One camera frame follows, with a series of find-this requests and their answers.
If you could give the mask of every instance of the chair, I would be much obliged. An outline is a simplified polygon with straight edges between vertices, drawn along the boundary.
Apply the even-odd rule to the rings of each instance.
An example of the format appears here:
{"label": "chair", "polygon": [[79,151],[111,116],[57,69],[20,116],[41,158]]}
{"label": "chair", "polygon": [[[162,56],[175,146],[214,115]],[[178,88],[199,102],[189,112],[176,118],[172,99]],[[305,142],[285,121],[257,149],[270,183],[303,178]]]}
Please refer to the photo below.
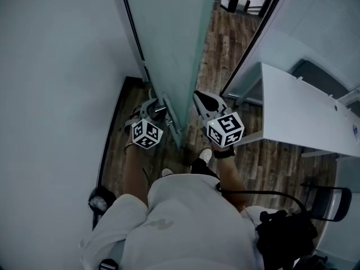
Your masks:
{"label": "chair", "polygon": [[[326,187],[326,186],[318,186],[313,184],[305,184],[302,183],[301,186],[303,187],[309,187],[309,191],[307,194],[307,198],[305,201],[305,207],[306,203],[308,201],[309,193],[311,189],[316,189],[315,199],[311,208],[311,218],[322,220],[322,221],[332,221],[332,222],[338,222],[345,218],[345,216],[348,213],[351,199],[352,199],[352,193],[350,189],[348,188],[341,188],[341,187]],[[341,199],[339,208],[337,209],[337,212],[335,214],[335,217],[333,219],[326,219],[324,218],[324,215],[327,210],[327,206],[329,204],[329,201],[331,199],[331,194],[333,190],[341,190]]]}

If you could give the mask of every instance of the forearm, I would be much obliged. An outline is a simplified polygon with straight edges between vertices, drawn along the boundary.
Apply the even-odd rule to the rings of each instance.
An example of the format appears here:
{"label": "forearm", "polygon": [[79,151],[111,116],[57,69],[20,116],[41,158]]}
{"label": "forearm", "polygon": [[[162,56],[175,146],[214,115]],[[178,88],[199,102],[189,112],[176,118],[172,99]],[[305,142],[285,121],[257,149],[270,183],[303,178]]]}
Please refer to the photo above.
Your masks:
{"label": "forearm", "polygon": [[[236,169],[234,157],[228,157],[218,160],[218,171],[220,176],[220,186],[223,190],[243,191],[244,184]],[[245,194],[223,194],[238,211],[242,211],[246,205],[247,199]]]}
{"label": "forearm", "polygon": [[124,194],[131,194],[148,206],[147,179],[142,170],[142,151],[138,146],[131,145],[127,148]]}

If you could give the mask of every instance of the pant leg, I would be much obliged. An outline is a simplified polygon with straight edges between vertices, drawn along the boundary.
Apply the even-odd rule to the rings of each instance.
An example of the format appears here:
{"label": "pant leg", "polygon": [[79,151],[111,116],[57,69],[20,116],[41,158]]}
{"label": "pant leg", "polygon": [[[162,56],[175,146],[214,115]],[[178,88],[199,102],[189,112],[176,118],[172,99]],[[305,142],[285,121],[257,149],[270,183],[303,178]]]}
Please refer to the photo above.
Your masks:
{"label": "pant leg", "polygon": [[206,162],[203,161],[203,159],[197,158],[192,164],[191,164],[191,174],[204,174],[213,176],[215,178],[219,177],[212,172],[209,167],[206,166]]}

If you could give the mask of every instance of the white sneaker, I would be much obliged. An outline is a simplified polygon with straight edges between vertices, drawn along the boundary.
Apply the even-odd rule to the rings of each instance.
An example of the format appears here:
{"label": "white sneaker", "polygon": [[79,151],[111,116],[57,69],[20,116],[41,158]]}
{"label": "white sneaker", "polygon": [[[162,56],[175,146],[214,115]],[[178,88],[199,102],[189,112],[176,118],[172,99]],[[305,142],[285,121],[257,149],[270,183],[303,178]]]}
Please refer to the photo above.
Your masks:
{"label": "white sneaker", "polygon": [[208,164],[212,156],[213,156],[212,150],[210,148],[206,148],[200,153],[199,158],[203,159],[203,161],[205,161],[206,164]]}
{"label": "white sneaker", "polygon": [[174,174],[169,168],[165,168],[163,169],[163,171],[161,172],[161,175],[163,177],[167,176],[167,175],[170,175],[170,174]]}

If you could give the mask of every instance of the table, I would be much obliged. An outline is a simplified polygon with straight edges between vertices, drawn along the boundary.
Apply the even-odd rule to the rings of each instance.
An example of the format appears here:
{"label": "table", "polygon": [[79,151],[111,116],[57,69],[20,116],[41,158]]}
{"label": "table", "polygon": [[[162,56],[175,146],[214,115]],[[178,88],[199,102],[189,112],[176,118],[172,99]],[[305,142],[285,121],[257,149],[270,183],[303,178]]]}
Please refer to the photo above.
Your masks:
{"label": "table", "polygon": [[301,78],[263,63],[260,79],[263,130],[236,145],[269,139],[319,149],[302,157],[332,152],[360,157],[360,136],[353,131],[354,127],[360,131],[360,118],[343,104]]}

